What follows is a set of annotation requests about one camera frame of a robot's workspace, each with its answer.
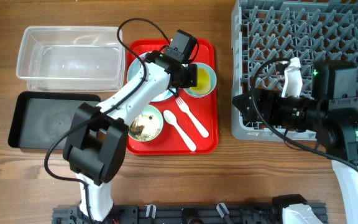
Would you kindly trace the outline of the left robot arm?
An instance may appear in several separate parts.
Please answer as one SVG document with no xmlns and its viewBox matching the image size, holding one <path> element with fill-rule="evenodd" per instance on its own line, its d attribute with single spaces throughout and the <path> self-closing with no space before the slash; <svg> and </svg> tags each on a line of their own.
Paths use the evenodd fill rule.
<svg viewBox="0 0 358 224">
<path fill-rule="evenodd" d="M 112 179 L 124 161 L 129 127 L 136 117 L 169 88 L 197 84 L 197 66 L 185 59 L 154 50 L 142 63 L 115 95 L 96 106 L 80 105 L 65 136 L 63 158 L 81 185 L 78 212 L 85 223 L 103 223 L 112 213 Z"/>
</svg>

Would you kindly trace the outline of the light blue bowl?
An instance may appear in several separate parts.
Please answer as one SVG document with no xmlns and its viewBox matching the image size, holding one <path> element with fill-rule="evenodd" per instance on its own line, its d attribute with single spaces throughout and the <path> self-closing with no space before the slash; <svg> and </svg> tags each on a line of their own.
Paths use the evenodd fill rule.
<svg viewBox="0 0 358 224">
<path fill-rule="evenodd" d="M 197 65 L 197 85 L 185 88 L 184 91 L 195 98 L 209 95 L 216 87 L 217 76 L 212 67 L 205 63 L 196 62 Z"/>
</svg>

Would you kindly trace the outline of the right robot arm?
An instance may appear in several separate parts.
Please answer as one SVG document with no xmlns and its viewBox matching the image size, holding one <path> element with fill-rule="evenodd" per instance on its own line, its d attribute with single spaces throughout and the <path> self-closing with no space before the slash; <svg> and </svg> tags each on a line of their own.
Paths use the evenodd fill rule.
<svg viewBox="0 0 358 224">
<path fill-rule="evenodd" d="M 317 61 L 313 65 L 311 97 L 301 95 L 300 64 L 296 58 L 274 58 L 284 75 L 281 92 L 260 89 L 252 82 L 232 104 L 245 121 L 262 122 L 275 135 L 301 150 L 330 159 L 341 188 L 346 219 L 358 223 L 358 97 L 357 69 L 352 62 Z"/>
</svg>

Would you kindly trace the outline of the green bowl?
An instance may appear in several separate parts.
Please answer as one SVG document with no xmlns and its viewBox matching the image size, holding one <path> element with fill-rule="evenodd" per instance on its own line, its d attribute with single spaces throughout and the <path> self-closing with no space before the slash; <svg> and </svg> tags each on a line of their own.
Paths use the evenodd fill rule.
<svg viewBox="0 0 358 224">
<path fill-rule="evenodd" d="M 129 126 L 129 136 L 136 141 L 148 142 L 155 139 L 163 129 L 161 112 L 147 105 Z"/>
</svg>

